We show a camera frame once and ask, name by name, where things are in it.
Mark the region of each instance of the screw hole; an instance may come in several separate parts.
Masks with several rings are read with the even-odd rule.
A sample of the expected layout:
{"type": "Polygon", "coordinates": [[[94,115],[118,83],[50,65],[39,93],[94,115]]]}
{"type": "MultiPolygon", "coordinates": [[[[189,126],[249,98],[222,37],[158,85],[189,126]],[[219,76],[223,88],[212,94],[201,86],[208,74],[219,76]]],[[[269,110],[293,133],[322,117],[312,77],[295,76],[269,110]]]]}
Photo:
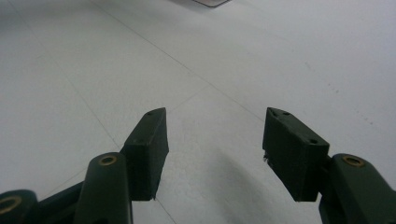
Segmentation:
{"type": "Polygon", "coordinates": [[[12,211],[22,202],[21,196],[14,195],[0,200],[0,215],[12,211]]]}
{"type": "Polygon", "coordinates": [[[115,156],[104,156],[99,160],[99,164],[103,166],[111,165],[117,161],[117,157],[115,156]]]}
{"type": "Polygon", "coordinates": [[[364,165],[364,162],[362,160],[355,157],[345,156],[343,157],[343,160],[351,166],[362,167],[364,165]]]}

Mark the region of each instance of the metal screw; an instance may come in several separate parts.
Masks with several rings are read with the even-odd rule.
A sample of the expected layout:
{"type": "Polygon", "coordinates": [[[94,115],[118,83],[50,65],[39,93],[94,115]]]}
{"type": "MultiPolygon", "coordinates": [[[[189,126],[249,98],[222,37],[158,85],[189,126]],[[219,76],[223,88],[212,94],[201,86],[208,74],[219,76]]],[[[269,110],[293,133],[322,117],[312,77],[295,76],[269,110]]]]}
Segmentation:
{"type": "Polygon", "coordinates": [[[0,215],[12,211],[22,202],[21,196],[13,195],[0,200],[0,215]]]}
{"type": "Polygon", "coordinates": [[[347,164],[355,167],[362,167],[364,165],[364,161],[356,157],[345,156],[343,157],[343,160],[347,164]]]}
{"type": "Polygon", "coordinates": [[[99,165],[107,166],[111,165],[117,161],[117,157],[115,156],[104,156],[99,160],[99,165]]]}

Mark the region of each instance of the white floor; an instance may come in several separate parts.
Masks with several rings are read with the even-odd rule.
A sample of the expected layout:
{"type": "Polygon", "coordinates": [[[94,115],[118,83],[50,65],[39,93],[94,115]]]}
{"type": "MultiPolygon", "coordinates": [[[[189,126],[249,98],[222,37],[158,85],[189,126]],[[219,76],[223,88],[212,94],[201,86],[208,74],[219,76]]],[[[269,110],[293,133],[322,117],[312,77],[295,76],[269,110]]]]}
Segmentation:
{"type": "Polygon", "coordinates": [[[0,0],[0,192],[82,180],[168,111],[158,200],[135,223],[320,223],[262,161],[268,106],[396,189],[396,2],[0,0]]]}

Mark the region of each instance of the floor tile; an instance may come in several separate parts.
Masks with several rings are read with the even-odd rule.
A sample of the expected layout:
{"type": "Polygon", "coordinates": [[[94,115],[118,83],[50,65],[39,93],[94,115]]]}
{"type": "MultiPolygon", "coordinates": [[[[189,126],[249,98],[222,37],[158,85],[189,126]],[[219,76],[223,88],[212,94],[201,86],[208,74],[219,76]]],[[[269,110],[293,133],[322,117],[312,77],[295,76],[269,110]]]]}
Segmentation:
{"type": "Polygon", "coordinates": [[[263,162],[262,133],[261,120],[213,88],[169,115],[158,198],[176,223],[318,223],[318,205],[297,206],[263,162]]]}
{"type": "Polygon", "coordinates": [[[396,187],[394,3],[93,2],[256,117],[267,106],[289,110],[331,153],[372,161],[396,187]]]}
{"type": "Polygon", "coordinates": [[[2,73],[0,95],[1,191],[31,189],[42,199],[118,149],[47,56],[2,73]]]}

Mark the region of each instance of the white surface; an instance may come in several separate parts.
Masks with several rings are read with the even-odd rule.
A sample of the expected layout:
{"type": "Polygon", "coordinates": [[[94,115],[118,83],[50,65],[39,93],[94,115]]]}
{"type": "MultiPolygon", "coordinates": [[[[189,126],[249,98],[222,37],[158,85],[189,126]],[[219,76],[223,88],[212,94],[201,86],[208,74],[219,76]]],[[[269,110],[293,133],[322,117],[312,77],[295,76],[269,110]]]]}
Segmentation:
{"type": "Polygon", "coordinates": [[[262,161],[267,106],[396,189],[396,2],[0,0],[0,191],[39,199],[165,106],[158,201],[135,223],[320,223],[262,161]]]}

